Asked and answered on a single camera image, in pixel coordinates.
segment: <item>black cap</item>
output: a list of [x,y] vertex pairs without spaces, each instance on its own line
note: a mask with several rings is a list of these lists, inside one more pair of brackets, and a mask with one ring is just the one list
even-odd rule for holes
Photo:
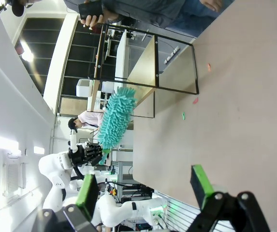
[[19,0],[7,0],[8,5],[12,6],[12,11],[17,17],[21,17],[24,12],[24,5]]
[[76,120],[77,118],[71,118],[70,120],[69,120],[69,128],[71,129],[71,130],[75,130],[76,131],[76,133],[77,133],[77,128],[76,128],[76,124],[74,123],[74,121]]

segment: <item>smartphone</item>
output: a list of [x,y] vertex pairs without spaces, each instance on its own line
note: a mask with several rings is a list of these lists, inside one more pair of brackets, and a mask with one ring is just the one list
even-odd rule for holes
[[86,19],[88,15],[97,16],[103,15],[102,1],[91,1],[78,5],[80,19]]

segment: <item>green light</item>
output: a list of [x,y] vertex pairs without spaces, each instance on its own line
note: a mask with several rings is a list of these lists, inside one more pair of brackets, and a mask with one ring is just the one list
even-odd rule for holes
[[160,210],[163,210],[162,206],[150,209],[151,212],[160,211]]

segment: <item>dark jacket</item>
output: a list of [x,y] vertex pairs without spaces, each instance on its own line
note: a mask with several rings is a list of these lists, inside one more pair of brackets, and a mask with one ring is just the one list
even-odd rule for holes
[[[78,12],[84,0],[64,0],[68,8]],[[177,17],[185,0],[102,0],[111,12],[131,17],[141,22],[167,27]]]

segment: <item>white wall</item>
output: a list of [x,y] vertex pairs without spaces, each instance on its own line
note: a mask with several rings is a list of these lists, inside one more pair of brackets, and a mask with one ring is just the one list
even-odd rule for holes
[[[33,147],[36,145],[43,147],[46,152],[49,151],[54,120],[54,114],[30,79],[3,24],[0,23],[0,136],[18,141],[19,149],[27,150],[28,156],[24,157],[27,163],[27,190],[21,191],[21,195],[38,187],[44,198],[50,190],[49,180],[38,171],[37,165],[41,156],[33,154]],[[11,223],[2,223],[7,230],[14,229],[34,209],[36,202],[30,196],[27,195],[0,211],[0,214],[8,215],[6,218],[11,217]],[[0,188],[0,209],[7,203],[8,200],[2,196]]]

